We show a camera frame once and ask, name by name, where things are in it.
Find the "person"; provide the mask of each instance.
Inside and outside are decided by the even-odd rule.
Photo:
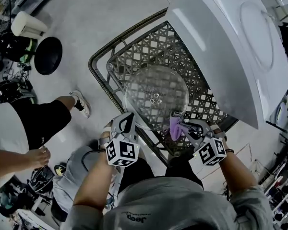
[[[78,148],[69,157],[64,174],[53,178],[51,213],[57,220],[61,222],[66,220],[76,193],[87,176],[88,170],[98,161],[99,153],[92,152],[98,151],[98,149],[97,140],[93,140],[88,146]],[[110,205],[112,200],[108,194],[107,205]]]
[[[165,176],[154,177],[139,158],[124,169],[118,206],[103,215],[114,167],[102,153],[80,186],[64,229],[273,229],[268,199],[226,142],[224,146],[227,157],[219,165],[232,193],[230,202],[204,191],[188,162],[174,158]]]
[[[0,104],[0,187],[15,172],[48,164],[44,144],[70,122],[73,107],[90,116],[90,105],[79,91],[45,104]]]

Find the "black wire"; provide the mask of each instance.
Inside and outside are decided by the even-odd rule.
[[[88,172],[88,169],[87,169],[87,167],[85,166],[85,164],[84,164],[84,159],[85,159],[85,157],[87,156],[87,155],[89,155],[90,153],[93,153],[93,152],[98,152],[98,153],[100,153],[100,152],[106,152],[105,150],[95,150],[95,151],[88,151],[88,152],[86,152],[83,156],[82,156],[82,158],[81,158],[81,164],[83,165],[83,167],[85,168],[85,170]]]
[[[229,186],[228,185],[226,186],[226,193],[227,193],[226,199],[227,201],[229,201]]]
[[[29,81],[29,76],[31,70],[24,70],[25,67],[31,67],[30,64],[25,63],[18,63],[17,67],[20,68],[18,72],[15,73],[15,70],[13,67],[13,64],[11,67],[7,70],[6,74],[10,76],[10,79],[18,79],[21,83],[25,83]]]
[[[86,157],[87,155],[89,155],[90,153],[93,153],[93,152],[98,152],[98,153],[100,153],[100,152],[106,152],[106,151],[105,151],[105,150],[88,151],[88,152],[86,152],[86,153],[82,156],[82,158],[81,158],[81,164],[83,165],[83,167],[85,168],[85,170],[86,170],[87,172],[88,172],[88,169],[87,169],[86,165],[84,164],[84,159],[85,159],[85,157]],[[110,197],[113,198],[113,203],[112,203],[112,205],[111,205],[111,209],[113,209],[113,207],[114,207],[114,202],[115,202],[115,198],[114,198],[114,196],[113,196],[111,193],[108,192],[108,194],[110,195]]]

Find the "gray t-shirt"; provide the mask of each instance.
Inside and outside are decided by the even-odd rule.
[[[73,152],[67,162],[63,176],[53,178],[53,195],[62,210],[67,213],[72,207],[76,193],[87,175],[87,170],[81,163],[82,157],[92,149],[83,146]],[[98,160],[98,153],[90,153],[84,158],[84,164],[89,170]]]
[[[218,230],[271,230],[272,212],[259,186],[236,193],[230,202],[179,177],[157,177],[127,187],[119,206],[104,216],[73,206],[65,230],[182,230],[199,223]]]

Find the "person's leg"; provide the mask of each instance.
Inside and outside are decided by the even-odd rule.
[[[61,96],[51,103],[28,104],[22,100],[11,103],[19,115],[29,143],[29,148],[39,149],[71,120],[70,110],[75,107],[89,117],[90,106],[79,91],[71,96]]]
[[[148,163],[144,159],[138,158],[137,162],[125,168],[118,193],[123,191],[129,185],[154,177],[155,176]]]
[[[193,173],[188,161],[173,158],[170,165],[171,167],[167,168],[165,176],[186,178],[199,184],[204,189],[202,181]]]
[[[53,217],[60,222],[65,222],[68,215],[64,210],[61,209],[55,197],[52,198],[51,213]]]
[[[76,100],[72,96],[60,96],[56,100],[62,102],[69,111],[71,111],[76,104]]]

